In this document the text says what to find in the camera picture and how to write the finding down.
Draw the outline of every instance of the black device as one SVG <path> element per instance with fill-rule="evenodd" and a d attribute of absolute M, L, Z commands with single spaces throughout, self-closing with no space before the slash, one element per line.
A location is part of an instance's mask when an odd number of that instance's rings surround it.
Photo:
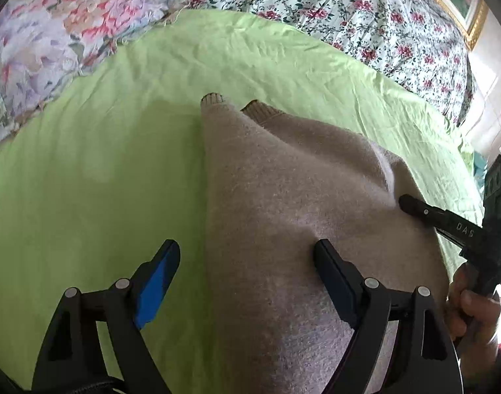
<path fill-rule="evenodd" d="M 483 295 L 493 295 L 501 284 L 501 155 L 491 165 L 484 179 L 484 219 L 482 227 L 454 214 L 424 203 L 410 195 L 399 198 L 400 208 L 461 247 L 460 256 L 467 259 L 472 278 L 471 290 Z M 469 327 L 466 339 L 476 330 Z M 464 343 L 455 342 L 462 352 Z"/>
<path fill-rule="evenodd" d="M 323 394 L 364 393 L 391 320 L 399 321 L 399 329 L 379 393 L 462 393 L 453 344 L 426 287 L 407 293 L 364 279 L 326 239 L 314 246 L 313 257 L 340 318 L 355 330 Z M 179 259 L 178 244 L 167 240 L 130 279 L 98 292 L 68 288 L 44 336 L 32 390 L 23 391 L 0 370 L 0 394 L 170 394 L 139 330 L 155 317 Z M 97 321 L 108 325 L 124 380 L 106 371 Z"/>
<path fill-rule="evenodd" d="M 0 369 L 0 394 L 170 394 L 139 330 L 152 321 L 180 262 L 180 250 L 167 240 L 150 262 L 109 289 L 82 293 L 68 288 L 60 299 L 38 354 L 31 391 Z M 97 321 L 108 325 L 124 380 L 106 371 Z"/>
<path fill-rule="evenodd" d="M 459 363 L 429 289 L 387 289 L 364 278 L 327 239 L 314 247 L 314 264 L 340 318 L 354 334 L 323 394 L 363 394 L 375 368 L 388 321 L 398 331 L 378 394 L 461 394 Z"/>

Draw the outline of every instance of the bed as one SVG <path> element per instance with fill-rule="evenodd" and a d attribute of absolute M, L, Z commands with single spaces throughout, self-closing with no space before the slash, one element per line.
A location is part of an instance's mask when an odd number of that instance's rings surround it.
<path fill-rule="evenodd" d="M 9 0 L 0 3 L 0 142 L 117 44 L 183 7 L 295 26 L 426 99 L 457 126 L 473 98 L 464 39 L 433 0 Z"/>
<path fill-rule="evenodd" d="M 183 10 L 0 144 L 0 366 L 24 387 L 62 292 L 110 285 L 173 238 L 181 266 L 143 337 L 172 392 L 237 392 L 202 254 L 199 101 L 211 91 L 362 133 L 404 158 L 428 202 L 482 219 L 472 150 L 424 99 L 293 26 Z M 452 274 L 458 250 L 442 245 Z M 102 344 L 118 375 L 105 332 Z"/>

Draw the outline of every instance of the silver screw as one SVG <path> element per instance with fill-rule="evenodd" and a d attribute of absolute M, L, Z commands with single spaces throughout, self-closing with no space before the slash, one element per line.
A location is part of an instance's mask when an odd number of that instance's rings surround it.
<path fill-rule="evenodd" d="M 376 278 L 372 278 L 372 277 L 366 278 L 364 283 L 370 289 L 376 289 L 378 286 L 380 286 L 380 283 L 378 283 L 378 280 Z"/>
<path fill-rule="evenodd" d="M 425 286 L 420 286 L 418 288 L 418 293 L 420 293 L 422 296 L 429 296 L 431 294 L 431 291 Z"/>
<path fill-rule="evenodd" d="M 118 289 L 126 289 L 130 285 L 130 280 L 127 278 L 120 278 L 115 282 L 115 287 Z"/>
<path fill-rule="evenodd" d="M 70 287 L 69 289 L 66 289 L 64 292 L 64 296 L 67 298 L 73 298 L 77 294 L 77 288 L 76 287 Z"/>

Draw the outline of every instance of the blue gripper pad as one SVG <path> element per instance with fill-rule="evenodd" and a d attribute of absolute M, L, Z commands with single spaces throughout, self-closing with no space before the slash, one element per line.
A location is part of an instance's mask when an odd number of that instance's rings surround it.
<path fill-rule="evenodd" d="M 177 271 L 179 261 L 179 246 L 175 241 L 167 240 L 154 259 L 144 264 L 147 265 L 149 274 L 146 281 L 142 280 L 144 287 L 137 294 L 137 311 L 134 316 L 135 325 L 139 330 L 155 318 Z"/>

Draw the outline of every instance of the floral bedspread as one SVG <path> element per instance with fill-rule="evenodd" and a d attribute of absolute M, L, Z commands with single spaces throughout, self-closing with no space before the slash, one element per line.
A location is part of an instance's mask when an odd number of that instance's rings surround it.
<path fill-rule="evenodd" d="M 456 125 L 473 97 L 463 37 L 433 0 L 168 1 L 246 11 L 293 25 L 383 72 Z"/>
<path fill-rule="evenodd" d="M 0 141 L 167 9 L 162 0 L 9 0 L 0 12 Z"/>

